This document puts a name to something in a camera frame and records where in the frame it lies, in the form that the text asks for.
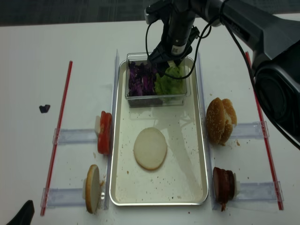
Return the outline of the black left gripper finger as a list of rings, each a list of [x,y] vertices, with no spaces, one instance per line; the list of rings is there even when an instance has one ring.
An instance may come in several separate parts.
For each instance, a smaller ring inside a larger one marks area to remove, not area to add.
[[[28,200],[7,225],[30,225],[35,209],[32,200]]]

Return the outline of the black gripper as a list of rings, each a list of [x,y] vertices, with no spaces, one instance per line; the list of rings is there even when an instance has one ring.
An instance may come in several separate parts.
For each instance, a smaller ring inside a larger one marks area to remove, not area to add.
[[[164,24],[160,43],[148,57],[156,64],[159,75],[165,75],[168,61],[181,62],[192,52],[191,44],[199,35],[193,28],[195,12],[189,0],[173,0],[169,24]]]

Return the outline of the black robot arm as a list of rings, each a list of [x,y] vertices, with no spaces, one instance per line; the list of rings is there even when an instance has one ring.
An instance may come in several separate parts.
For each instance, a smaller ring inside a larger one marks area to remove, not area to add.
[[[0,30],[0,222],[46,225],[228,223],[212,193],[205,108],[119,113],[116,56],[165,68],[193,53],[189,78],[238,117],[260,106],[299,149],[300,22],[240,0],[161,0],[144,22]]]

